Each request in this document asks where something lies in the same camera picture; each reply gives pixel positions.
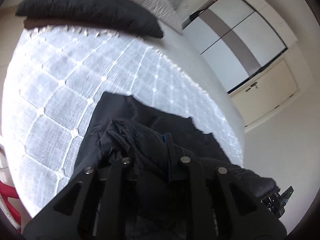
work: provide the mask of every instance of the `red chair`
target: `red chair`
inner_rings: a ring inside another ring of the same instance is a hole
[[[15,199],[19,199],[19,196],[17,194],[17,191],[14,187],[11,187],[9,185],[6,185],[4,183],[2,183],[0,181],[0,195],[4,200],[4,204],[7,206],[7,208],[9,209],[12,217],[14,218],[14,220],[21,225],[21,216],[20,213],[14,208],[14,206],[12,206],[10,204],[10,202],[8,201],[8,198],[15,198]]]

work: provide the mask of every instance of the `white wardrobe door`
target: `white wardrobe door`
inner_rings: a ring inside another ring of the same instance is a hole
[[[226,91],[230,91],[249,75],[228,45],[219,40],[207,49],[202,57],[212,68]]]
[[[281,105],[297,90],[297,84],[284,60],[255,80],[256,86],[245,87],[232,97],[249,125]]]
[[[233,31],[261,66],[266,65],[286,48],[276,32],[257,12],[241,22]]]
[[[191,22],[184,30],[183,35],[201,54],[220,37],[199,17]]]
[[[230,29],[247,18],[254,10],[244,0],[218,0],[209,7]]]

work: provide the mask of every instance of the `white bedspread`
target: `white bedspread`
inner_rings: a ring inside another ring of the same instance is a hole
[[[104,91],[132,94],[148,106],[191,116],[198,129],[214,134],[232,163],[242,165],[243,135],[227,117],[238,113],[220,83],[213,86],[218,100],[212,100],[179,71],[201,68],[202,63],[178,66],[141,39],[112,33],[96,37],[96,32],[24,30],[8,67],[2,107],[5,151],[17,192],[32,217],[68,183]],[[227,115],[220,103],[231,108]]]

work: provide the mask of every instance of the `bed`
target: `bed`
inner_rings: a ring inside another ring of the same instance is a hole
[[[242,166],[242,117],[187,40],[160,27],[162,39],[73,26],[23,31],[4,83],[2,132],[13,182],[32,217],[68,183],[104,91],[192,117]]]

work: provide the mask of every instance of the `black cushion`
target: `black cushion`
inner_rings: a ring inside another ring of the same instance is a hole
[[[137,35],[163,37],[157,19],[127,0],[23,0],[16,15],[66,18]]]

